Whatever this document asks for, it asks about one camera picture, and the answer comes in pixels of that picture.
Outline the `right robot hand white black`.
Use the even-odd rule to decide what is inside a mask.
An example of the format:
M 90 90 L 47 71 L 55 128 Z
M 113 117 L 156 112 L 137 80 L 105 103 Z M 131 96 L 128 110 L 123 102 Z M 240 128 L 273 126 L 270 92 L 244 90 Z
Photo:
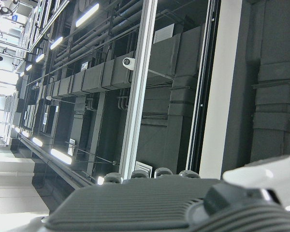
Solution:
M 104 184 L 74 191 L 26 232 L 290 232 L 290 155 L 226 171 L 221 180 L 191 170 L 130 179 L 108 174 Z

